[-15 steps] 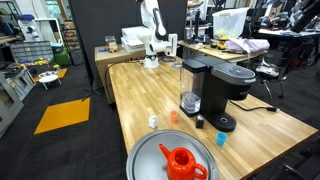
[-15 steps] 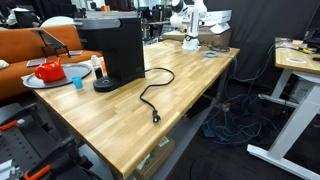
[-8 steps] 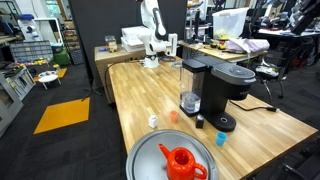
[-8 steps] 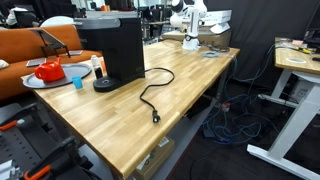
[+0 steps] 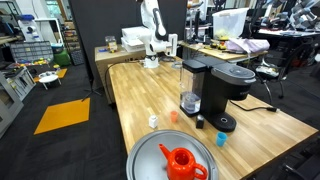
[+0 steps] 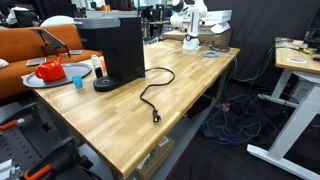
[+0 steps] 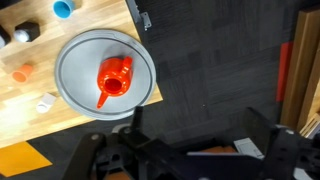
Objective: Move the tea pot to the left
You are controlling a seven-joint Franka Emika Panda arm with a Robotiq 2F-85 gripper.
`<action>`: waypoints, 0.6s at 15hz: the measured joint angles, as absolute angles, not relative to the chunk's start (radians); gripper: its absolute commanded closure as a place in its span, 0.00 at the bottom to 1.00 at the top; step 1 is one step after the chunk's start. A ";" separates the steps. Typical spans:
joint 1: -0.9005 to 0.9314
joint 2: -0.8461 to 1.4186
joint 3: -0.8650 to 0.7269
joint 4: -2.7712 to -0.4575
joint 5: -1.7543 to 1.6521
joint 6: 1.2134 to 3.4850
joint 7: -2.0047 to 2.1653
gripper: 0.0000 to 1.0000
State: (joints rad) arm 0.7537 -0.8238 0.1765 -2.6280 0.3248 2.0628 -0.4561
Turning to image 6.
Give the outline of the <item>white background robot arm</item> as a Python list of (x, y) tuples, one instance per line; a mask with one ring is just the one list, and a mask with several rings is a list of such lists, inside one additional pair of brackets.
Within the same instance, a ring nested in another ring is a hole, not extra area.
[(187, 29), (182, 45), (185, 50), (200, 48), (199, 22), (207, 14), (207, 7), (203, 0), (193, 1), (193, 5), (188, 5), (184, 0), (172, 0), (171, 9), (174, 14), (170, 17), (170, 23), (174, 27)]

